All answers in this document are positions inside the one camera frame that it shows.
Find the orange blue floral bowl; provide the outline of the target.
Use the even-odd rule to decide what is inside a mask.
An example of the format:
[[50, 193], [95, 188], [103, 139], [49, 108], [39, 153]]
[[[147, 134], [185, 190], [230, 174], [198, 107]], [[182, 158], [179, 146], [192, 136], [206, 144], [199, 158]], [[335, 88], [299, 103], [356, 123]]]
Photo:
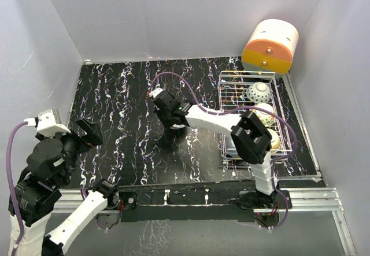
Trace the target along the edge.
[[186, 125], [183, 125], [183, 124], [173, 124], [173, 126], [171, 126], [170, 129], [178, 130], [178, 129], [183, 129], [185, 127]]

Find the blue patterned bowl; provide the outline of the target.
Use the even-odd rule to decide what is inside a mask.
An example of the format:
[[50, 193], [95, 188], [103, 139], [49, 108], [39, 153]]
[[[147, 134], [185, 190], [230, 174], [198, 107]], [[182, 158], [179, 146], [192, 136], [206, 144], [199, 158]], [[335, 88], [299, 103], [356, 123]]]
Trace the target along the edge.
[[258, 81], [247, 88], [246, 96], [253, 103], [268, 103], [271, 100], [271, 90], [269, 85]]

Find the orange green leaf bowl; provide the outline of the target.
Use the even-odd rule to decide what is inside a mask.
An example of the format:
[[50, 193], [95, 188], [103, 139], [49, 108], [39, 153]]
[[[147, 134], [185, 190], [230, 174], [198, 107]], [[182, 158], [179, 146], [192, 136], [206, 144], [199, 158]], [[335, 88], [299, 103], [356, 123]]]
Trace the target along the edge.
[[[259, 109], [264, 109], [268, 112], [271, 112], [271, 113], [275, 113], [274, 111], [274, 108], [273, 106], [271, 106], [270, 104], [268, 103], [258, 103], [256, 105], [254, 105], [255, 107], [259, 108]], [[266, 113], [266, 112], [263, 112], [263, 111], [260, 111], [260, 110], [256, 110], [256, 109], [251, 109], [252, 112], [254, 112], [257, 117], [261, 120], [261, 122], [266, 126], [266, 127], [271, 127], [274, 125], [276, 119], [274, 118], [274, 116]]]

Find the yellow dotted bowl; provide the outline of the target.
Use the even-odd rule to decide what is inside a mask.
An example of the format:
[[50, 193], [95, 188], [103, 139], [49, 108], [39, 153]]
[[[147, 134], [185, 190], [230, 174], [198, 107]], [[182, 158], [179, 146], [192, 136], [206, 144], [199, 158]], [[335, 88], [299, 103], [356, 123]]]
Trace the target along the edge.
[[278, 133], [270, 128], [268, 128], [268, 132], [271, 134], [271, 149], [277, 150], [280, 148], [280, 137]]

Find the red rimmed grey bowl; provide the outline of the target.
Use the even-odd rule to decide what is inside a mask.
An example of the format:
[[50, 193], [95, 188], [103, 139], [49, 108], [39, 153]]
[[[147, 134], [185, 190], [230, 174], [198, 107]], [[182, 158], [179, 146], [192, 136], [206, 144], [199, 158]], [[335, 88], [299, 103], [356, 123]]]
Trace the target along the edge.
[[231, 138], [226, 138], [225, 139], [225, 151], [226, 154], [232, 154], [232, 155], [237, 155], [237, 150], [235, 147], [235, 144]]

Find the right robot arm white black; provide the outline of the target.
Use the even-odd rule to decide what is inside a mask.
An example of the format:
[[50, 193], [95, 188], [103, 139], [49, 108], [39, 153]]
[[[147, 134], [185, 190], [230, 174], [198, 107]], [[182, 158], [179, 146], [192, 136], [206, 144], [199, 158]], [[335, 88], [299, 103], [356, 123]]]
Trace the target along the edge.
[[255, 190], [239, 199], [241, 207], [276, 207], [279, 196], [271, 168], [272, 135], [254, 112], [226, 113], [205, 109], [200, 104], [179, 102], [162, 88], [149, 92], [148, 97], [165, 128], [199, 127], [232, 140], [239, 158], [250, 165], [255, 181]]

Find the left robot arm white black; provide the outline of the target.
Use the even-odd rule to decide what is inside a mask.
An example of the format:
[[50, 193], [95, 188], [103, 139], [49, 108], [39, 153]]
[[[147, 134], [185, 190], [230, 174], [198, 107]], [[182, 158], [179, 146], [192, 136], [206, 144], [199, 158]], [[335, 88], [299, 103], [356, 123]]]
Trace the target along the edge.
[[[103, 144], [99, 123], [85, 118], [75, 123], [85, 132], [80, 136], [47, 116], [27, 118], [16, 125], [9, 136], [6, 151], [6, 175], [11, 221], [9, 255], [65, 255], [79, 233], [104, 209], [119, 204], [116, 185], [102, 179], [89, 191], [82, 191], [82, 203], [56, 229], [46, 232], [60, 191], [70, 183], [80, 154]], [[37, 145], [27, 158], [27, 166], [18, 182], [13, 181], [11, 156], [17, 131], [22, 127], [37, 129]]]

